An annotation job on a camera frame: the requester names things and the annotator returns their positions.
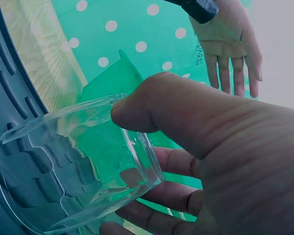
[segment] green polka dot fabric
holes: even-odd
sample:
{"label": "green polka dot fabric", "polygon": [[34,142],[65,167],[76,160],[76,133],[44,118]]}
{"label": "green polka dot fabric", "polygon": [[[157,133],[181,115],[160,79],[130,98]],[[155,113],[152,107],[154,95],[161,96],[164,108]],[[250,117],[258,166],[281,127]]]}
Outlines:
{"label": "green polka dot fabric", "polygon": [[[121,50],[143,79],[170,71],[209,85],[203,50],[188,15],[179,6],[163,0],[52,0],[52,3],[68,39],[63,46],[72,48],[89,83],[120,60]],[[252,0],[242,3],[251,14]],[[250,97],[248,79],[245,80],[246,96]],[[188,177],[168,174],[166,178],[201,187],[198,180]],[[144,203],[164,213],[195,220]],[[136,234],[148,234],[128,223],[124,226]]]}

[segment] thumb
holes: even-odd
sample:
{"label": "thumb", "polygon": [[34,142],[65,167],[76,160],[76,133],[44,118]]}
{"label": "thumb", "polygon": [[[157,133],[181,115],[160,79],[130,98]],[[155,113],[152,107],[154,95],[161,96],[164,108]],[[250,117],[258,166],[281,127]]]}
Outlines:
{"label": "thumb", "polygon": [[262,54],[256,39],[255,31],[250,25],[243,29],[241,40],[247,56],[245,61],[249,70],[258,81],[263,81],[262,77]]}
{"label": "thumb", "polygon": [[238,132],[246,126],[244,120],[259,111],[261,104],[171,73],[160,73],[116,103],[111,117],[128,130],[161,130],[188,152],[203,159],[233,134],[231,131]]}

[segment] ridged plastic surface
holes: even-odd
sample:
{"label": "ridged plastic surface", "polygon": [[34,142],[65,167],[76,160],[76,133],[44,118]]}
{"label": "ridged plastic surface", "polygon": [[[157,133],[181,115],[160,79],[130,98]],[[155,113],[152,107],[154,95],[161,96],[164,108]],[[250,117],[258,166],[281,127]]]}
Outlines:
{"label": "ridged plastic surface", "polygon": [[[46,114],[43,103],[36,93],[26,71],[17,55],[11,38],[5,26],[2,13],[0,10],[0,136],[8,129],[23,123],[25,120],[39,117]],[[70,163],[76,153],[61,152],[57,148],[59,144],[67,144],[63,136],[50,136],[48,144],[49,151],[59,151],[57,154],[67,156],[67,163]],[[46,193],[50,181],[54,180],[48,170],[50,165],[41,161],[38,155],[46,155],[41,149],[34,149],[30,146],[28,140],[24,139],[15,146],[7,146],[4,150],[5,155],[11,156],[13,164],[10,167],[17,166],[24,168],[26,175],[32,177],[31,183],[35,185],[36,191],[26,198],[18,190],[19,181],[11,177],[9,183],[14,185],[13,196],[17,198],[18,203],[23,207],[33,208],[42,204],[51,206],[54,201],[58,200],[58,190],[55,188],[53,193]],[[78,161],[78,164],[87,164],[85,160]],[[9,208],[4,208],[5,201],[0,192],[0,235],[27,235],[32,234],[10,213]],[[68,235],[77,235],[77,231],[67,233]]]}

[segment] finger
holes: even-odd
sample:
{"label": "finger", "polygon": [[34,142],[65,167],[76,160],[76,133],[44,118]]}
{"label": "finger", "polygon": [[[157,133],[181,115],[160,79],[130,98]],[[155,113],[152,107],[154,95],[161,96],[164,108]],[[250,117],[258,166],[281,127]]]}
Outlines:
{"label": "finger", "polygon": [[233,66],[233,80],[234,80],[234,94],[238,96],[245,95],[244,89],[244,59],[241,58],[232,58]]}
{"label": "finger", "polygon": [[184,149],[154,147],[159,164],[164,172],[185,175],[199,179],[196,169],[200,160]]}
{"label": "finger", "polygon": [[221,90],[228,94],[231,94],[229,58],[218,56],[218,66]]}
{"label": "finger", "polygon": [[112,120],[139,132],[161,130],[196,158],[204,158],[265,104],[228,95],[168,72],[146,79],[117,102]]}
{"label": "finger", "polygon": [[210,55],[207,53],[205,53],[204,55],[210,86],[219,89],[219,81],[217,74],[217,57],[215,55]]}
{"label": "finger", "polygon": [[135,235],[115,222],[106,222],[99,228],[100,235]]}
{"label": "finger", "polygon": [[197,221],[194,225],[192,235],[221,235],[223,234],[217,224],[214,216],[211,214],[207,207],[207,203],[204,203],[197,217]]}
{"label": "finger", "polygon": [[154,235],[191,234],[193,223],[153,210],[134,201],[116,211],[117,215]]}
{"label": "finger", "polygon": [[164,181],[142,198],[178,212],[198,216],[204,201],[204,193],[183,184]]}
{"label": "finger", "polygon": [[244,30],[242,33],[242,43],[247,54],[246,64],[251,69],[254,77],[262,81],[262,54],[256,39],[255,31],[252,27]]}
{"label": "finger", "polygon": [[257,98],[258,91],[258,80],[255,78],[254,73],[248,69],[248,82],[249,82],[249,93],[253,98]]}

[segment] white polka dot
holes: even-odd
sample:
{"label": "white polka dot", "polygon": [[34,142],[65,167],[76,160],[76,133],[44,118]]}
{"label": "white polka dot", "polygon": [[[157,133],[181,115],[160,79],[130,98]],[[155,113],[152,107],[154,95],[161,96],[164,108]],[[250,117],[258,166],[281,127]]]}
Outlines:
{"label": "white polka dot", "polygon": [[147,8],[147,13],[150,16],[155,16],[159,13],[159,6],[157,4],[152,4]]}
{"label": "white polka dot", "polygon": [[167,61],[167,62],[164,62],[163,63],[162,69],[167,71],[167,70],[172,69],[172,66],[173,66],[172,62]]}
{"label": "white polka dot", "polygon": [[115,31],[117,29],[117,27],[118,27],[118,23],[116,21],[111,20],[106,23],[106,30],[108,32]]}
{"label": "white polka dot", "polygon": [[147,43],[138,42],[135,46],[137,52],[144,52],[147,49]]}
{"label": "white polka dot", "polygon": [[190,76],[191,76],[190,73],[186,73],[186,74],[183,75],[183,77],[186,77],[186,78],[189,78]]}
{"label": "white polka dot", "polygon": [[70,46],[69,42],[62,43],[61,48],[64,52],[68,52],[71,50],[71,46]]}
{"label": "white polka dot", "polygon": [[76,4],[76,9],[78,11],[85,11],[87,8],[87,5],[88,5],[87,1],[81,0]]}
{"label": "white polka dot", "polygon": [[182,39],[186,36],[186,29],[185,28],[178,28],[175,32],[175,36],[178,39]]}
{"label": "white polka dot", "polygon": [[69,43],[72,48],[77,48],[79,46],[79,39],[78,38],[71,38],[69,40]]}
{"label": "white polka dot", "polygon": [[98,59],[98,65],[100,67],[107,67],[109,64],[109,60],[107,57],[101,57]]}

